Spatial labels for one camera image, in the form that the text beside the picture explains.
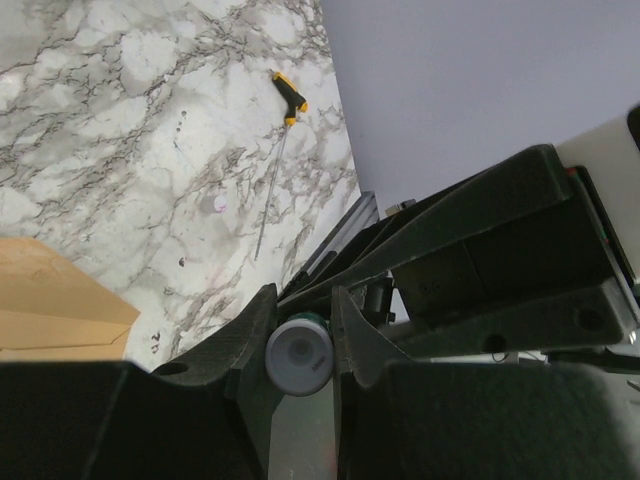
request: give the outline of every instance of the marble surface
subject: marble surface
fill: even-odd
[[[0,236],[138,308],[145,368],[286,283],[360,194],[318,1],[15,0],[0,26]],[[270,70],[310,108],[254,261],[285,111]]]

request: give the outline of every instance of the gray wall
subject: gray wall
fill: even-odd
[[[363,190],[420,199],[640,101],[638,0],[321,0]]]

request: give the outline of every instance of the yellow and black handle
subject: yellow and black handle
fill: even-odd
[[[305,98],[298,93],[298,89],[293,82],[280,72],[273,74],[271,79],[280,95],[287,101],[287,113],[284,115],[284,123],[291,126],[296,123],[296,113],[306,112],[309,105]]]

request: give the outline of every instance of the cardboard box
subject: cardboard box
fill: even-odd
[[[0,238],[0,360],[122,358],[139,312],[32,238]]]

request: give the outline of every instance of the metal rod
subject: metal rod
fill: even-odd
[[[273,170],[273,176],[271,177],[271,184],[269,185],[269,193],[267,194],[267,203],[264,206],[264,213],[262,215],[262,225],[260,225],[260,235],[258,235],[258,246],[256,247],[256,256],[254,260],[258,260],[258,254],[260,253],[260,245],[262,244],[262,237],[264,236],[264,226],[267,223],[267,213],[269,212],[269,205],[271,204],[271,195],[273,194],[273,187],[276,184],[276,177],[278,176],[278,169],[280,168],[280,160],[282,160],[282,153],[284,152],[284,144],[287,141],[287,133],[289,133],[289,127],[284,127],[284,135],[282,136],[282,143],[280,143],[280,149],[278,150],[278,156],[276,157],[276,166]]]

